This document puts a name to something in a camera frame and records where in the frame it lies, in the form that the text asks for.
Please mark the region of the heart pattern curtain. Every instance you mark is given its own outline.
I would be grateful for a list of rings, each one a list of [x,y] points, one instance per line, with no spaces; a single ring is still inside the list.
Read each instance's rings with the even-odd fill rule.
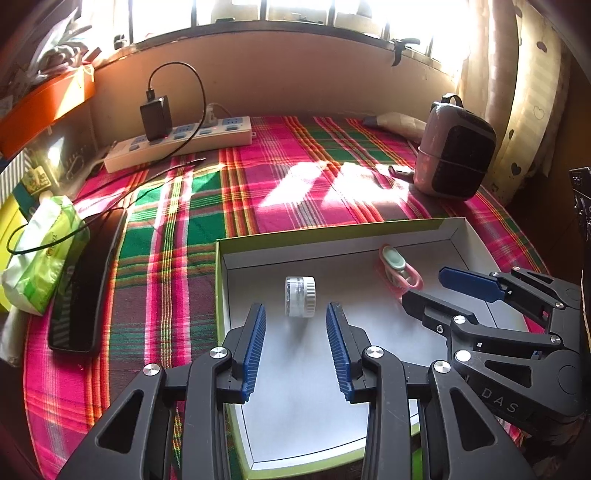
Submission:
[[[470,1],[470,54],[458,92],[497,136],[484,187],[508,205],[550,173],[568,96],[571,55],[528,1]]]

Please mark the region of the white power strip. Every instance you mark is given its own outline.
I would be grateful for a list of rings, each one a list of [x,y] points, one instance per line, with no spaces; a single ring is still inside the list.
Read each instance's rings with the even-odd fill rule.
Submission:
[[[103,159],[109,173],[160,160],[169,154],[185,155],[252,144],[249,116],[218,119],[214,126],[174,127],[168,136],[148,141],[145,135],[116,142]]]

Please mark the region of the black tablet phone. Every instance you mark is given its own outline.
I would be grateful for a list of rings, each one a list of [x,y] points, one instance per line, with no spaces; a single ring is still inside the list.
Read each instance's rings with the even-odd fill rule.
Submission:
[[[72,237],[50,314],[48,346],[52,351],[98,352],[108,277],[126,217],[121,207],[91,215]]]

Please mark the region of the black charger adapter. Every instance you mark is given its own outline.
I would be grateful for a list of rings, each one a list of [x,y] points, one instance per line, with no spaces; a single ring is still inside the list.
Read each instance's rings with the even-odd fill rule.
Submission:
[[[165,138],[172,130],[169,102],[166,95],[157,97],[152,88],[146,90],[146,102],[140,106],[140,115],[148,141]]]

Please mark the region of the green tissue pack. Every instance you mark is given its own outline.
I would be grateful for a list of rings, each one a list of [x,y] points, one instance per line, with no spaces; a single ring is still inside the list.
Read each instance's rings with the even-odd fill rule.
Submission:
[[[10,304],[26,313],[43,315],[72,245],[84,244],[89,238],[89,227],[68,197],[43,200],[7,245],[11,258],[1,274],[1,285]]]

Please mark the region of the grey portable space heater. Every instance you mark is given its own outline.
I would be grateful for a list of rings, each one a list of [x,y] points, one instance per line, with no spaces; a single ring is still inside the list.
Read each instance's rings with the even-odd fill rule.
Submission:
[[[392,165],[389,173],[426,195],[465,201],[479,190],[496,144],[494,128],[448,93],[432,103],[415,166]]]

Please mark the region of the green white shallow box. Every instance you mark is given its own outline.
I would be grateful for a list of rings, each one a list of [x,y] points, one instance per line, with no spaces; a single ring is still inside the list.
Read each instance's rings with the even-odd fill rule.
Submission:
[[[489,327],[524,330],[524,317],[443,287],[442,268],[497,270],[466,219],[406,220],[223,239],[215,252],[217,331],[245,323],[253,304],[266,314],[256,386],[228,410],[242,475],[274,479],[315,474],[363,457],[369,407],[346,399],[355,366],[335,323],[344,314],[370,347],[430,366],[447,356],[442,336],[409,316],[386,277],[380,250],[391,246],[422,277],[427,294]]]

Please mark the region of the plaid pink green bedsheet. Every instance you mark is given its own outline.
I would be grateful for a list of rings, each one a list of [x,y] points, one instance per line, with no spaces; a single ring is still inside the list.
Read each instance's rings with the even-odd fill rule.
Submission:
[[[219,239],[322,226],[460,216],[503,270],[546,266],[506,209],[488,192],[438,200],[391,179],[412,166],[406,140],[329,117],[253,120],[245,147],[177,157],[165,177],[102,173],[81,193],[94,213],[118,202],[127,222],[108,277],[97,354],[52,352],[47,318],[28,328],[24,406],[40,474],[54,478],[110,401],[145,364],[187,363],[213,346],[214,247]]]

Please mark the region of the yellow green box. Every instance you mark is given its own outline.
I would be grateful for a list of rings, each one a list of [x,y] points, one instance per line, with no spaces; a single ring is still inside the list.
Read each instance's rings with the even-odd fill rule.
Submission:
[[[1,271],[11,259],[7,243],[15,229],[31,218],[39,205],[39,196],[51,187],[51,181],[42,166],[24,174],[1,172]]]

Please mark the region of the pink clip with green pad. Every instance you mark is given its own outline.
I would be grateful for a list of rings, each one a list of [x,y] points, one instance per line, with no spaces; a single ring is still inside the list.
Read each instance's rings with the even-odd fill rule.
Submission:
[[[386,279],[398,298],[401,298],[409,290],[423,289],[424,280],[421,274],[407,262],[396,248],[389,244],[383,245],[379,250],[379,258]]]

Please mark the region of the orange tray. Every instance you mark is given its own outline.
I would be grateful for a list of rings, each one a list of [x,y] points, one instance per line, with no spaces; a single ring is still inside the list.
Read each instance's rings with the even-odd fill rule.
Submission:
[[[91,64],[84,64],[38,86],[1,119],[1,155],[11,160],[43,130],[94,94]]]

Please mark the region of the white tape roll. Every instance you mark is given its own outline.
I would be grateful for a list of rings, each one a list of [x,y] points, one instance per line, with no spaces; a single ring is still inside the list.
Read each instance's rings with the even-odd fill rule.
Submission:
[[[313,318],[317,303],[315,278],[311,276],[287,276],[284,310],[290,318]]]

